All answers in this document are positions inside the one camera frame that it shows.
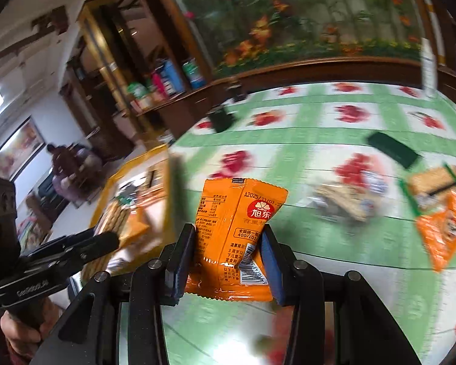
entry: ceiling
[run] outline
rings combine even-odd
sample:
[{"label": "ceiling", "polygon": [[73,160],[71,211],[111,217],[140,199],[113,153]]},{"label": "ceiling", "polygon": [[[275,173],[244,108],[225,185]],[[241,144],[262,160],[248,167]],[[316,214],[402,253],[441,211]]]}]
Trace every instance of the ceiling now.
[{"label": "ceiling", "polygon": [[30,23],[64,5],[69,18],[68,31],[55,32],[0,59],[0,128],[6,120],[20,115],[26,105],[47,91],[59,90],[66,62],[75,53],[80,37],[76,17],[85,0],[10,0],[0,13],[0,51],[37,33]]}]

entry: framed painting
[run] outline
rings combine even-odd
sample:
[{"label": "framed painting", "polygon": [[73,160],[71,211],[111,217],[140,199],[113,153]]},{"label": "framed painting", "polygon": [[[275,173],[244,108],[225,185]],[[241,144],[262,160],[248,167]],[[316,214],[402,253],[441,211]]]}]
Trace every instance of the framed painting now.
[{"label": "framed painting", "polygon": [[0,177],[14,181],[44,146],[32,117],[28,117],[0,147]]}]

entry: barcode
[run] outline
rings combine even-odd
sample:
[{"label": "barcode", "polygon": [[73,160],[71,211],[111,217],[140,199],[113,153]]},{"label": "barcode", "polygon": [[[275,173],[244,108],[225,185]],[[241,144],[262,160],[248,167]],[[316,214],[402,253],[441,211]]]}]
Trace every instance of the barcode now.
[{"label": "barcode", "polygon": [[251,257],[254,251],[255,246],[248,243],[242,262],[238,265],[238,269],[240,271],[240,283],[247,285],[266,285],[268,284],[267,278]]}]

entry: black handle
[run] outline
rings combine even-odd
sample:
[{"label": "black handle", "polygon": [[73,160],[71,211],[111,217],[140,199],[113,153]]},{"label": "black handle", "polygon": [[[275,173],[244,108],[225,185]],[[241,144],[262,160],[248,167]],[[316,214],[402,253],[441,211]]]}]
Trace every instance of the black handle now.
[{"label": "black handle", "polygon": [[128,316],[128,363],[168,365],[158,294],[159,277],[164,277],[165,262],[152,259],[132,276]]},{"label": "black handle", "polygon": [[303,260],[296,260],[292,270],[298,280],[299,301],[292,315],[284,365],[306,365],[307,363],[322,365],[324,363],[323,279],[319,270]]}]

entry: blue gripper pad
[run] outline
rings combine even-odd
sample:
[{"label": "blue gripper pad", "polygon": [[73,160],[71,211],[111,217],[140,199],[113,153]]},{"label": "blue gripper pad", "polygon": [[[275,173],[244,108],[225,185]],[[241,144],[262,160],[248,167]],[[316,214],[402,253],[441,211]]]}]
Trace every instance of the blue gripper pad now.
[{"label": "blue gripper pad", "polygon": [[295,255],[289,246],[278,243],[268,224],[262,232],[260,254],[270,291],[277,303],[281,306],[296,304],[298,290],[291,269]]},{"label": "blue gripper pad", "polygon": [[165,257],[168,257],[168,262],[165,270],[164,278],[164,299],[171,300],[174,306],[179,302],[179,299],[184,295],[184,289],[189,275],[189,267],[192,257],[194,256],[196,244],[196,228],[193,224],[185,224],[176,244],[170,245],[173,248],[166,246],[164,251],[167,251]]}]

